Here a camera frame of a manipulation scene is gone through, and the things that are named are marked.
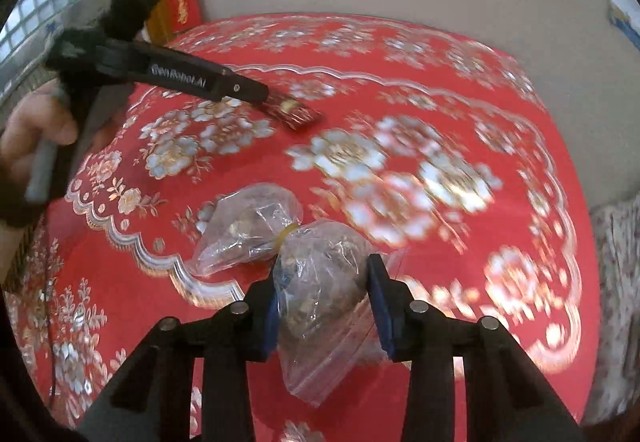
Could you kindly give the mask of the person's left hand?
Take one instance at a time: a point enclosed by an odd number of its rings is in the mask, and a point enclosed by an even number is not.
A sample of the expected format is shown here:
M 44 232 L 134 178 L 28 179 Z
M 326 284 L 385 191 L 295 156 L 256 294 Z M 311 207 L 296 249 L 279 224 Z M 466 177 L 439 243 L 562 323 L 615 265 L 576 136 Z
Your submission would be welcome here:
M 56 92 L 58 82 L 52 79 L 26 94 L 12 110 L 1 133 L 2 214 L 24 206 L 32 161 L 41 139 L 58 146 L 77 141 L 78 125 Z

